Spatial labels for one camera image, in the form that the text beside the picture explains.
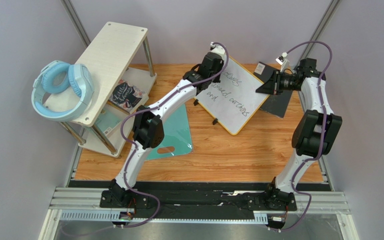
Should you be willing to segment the yellow framed whiteboard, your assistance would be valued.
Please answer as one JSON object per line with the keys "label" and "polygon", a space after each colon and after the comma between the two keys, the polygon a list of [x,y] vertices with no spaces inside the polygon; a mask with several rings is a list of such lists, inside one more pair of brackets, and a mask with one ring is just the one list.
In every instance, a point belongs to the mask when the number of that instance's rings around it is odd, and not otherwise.
{"label": "yellow framed whiteboard", "polygon": [[220,82],[211,83],[195,99],[229,134],[235,136],[269,98],[268,94],[256,92],[263,84],[230,57],[220,75]]}

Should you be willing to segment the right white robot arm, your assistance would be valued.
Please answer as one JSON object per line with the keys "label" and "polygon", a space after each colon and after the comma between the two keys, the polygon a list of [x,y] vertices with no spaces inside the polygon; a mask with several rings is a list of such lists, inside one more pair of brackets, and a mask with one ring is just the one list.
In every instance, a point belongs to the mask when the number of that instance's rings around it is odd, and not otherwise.
{"label": "right white robot arm", "polygon": [[293,153],[262,196],[266,208],[282,211],[294,202],[298,181],[308,168],[330,152],[343,119],[329,105],[326,76],[316,69],[316,59],[302,59],[293,73],[286,72],[289,67],[286,57],[279,56],[276,61],[280,69],[274,70],[256,93],[280,95],[284,91],[298,91],[303,94],[305,105],[304,115],[292,136]]}

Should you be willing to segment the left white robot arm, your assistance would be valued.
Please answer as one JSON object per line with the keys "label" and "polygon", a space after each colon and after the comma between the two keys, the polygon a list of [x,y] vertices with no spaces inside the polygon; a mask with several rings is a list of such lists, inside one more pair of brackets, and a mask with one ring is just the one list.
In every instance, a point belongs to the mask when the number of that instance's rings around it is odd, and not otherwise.
{"label": "left white robot arm", "polygon": [[133,201],[133,189],[139,172],[148,155],[164,139],[164,123],[180,106],[206,90],[212,82],[219,82],[227,67],[229,53],[220,46],[208,52],[202,63],[186,72],[180,82],[159,101],[149,106],[141,105],[128,117],[134,118],[131,149],[119,174],[111,180],[108,189],[101,194],[101,208],[126,208]]}

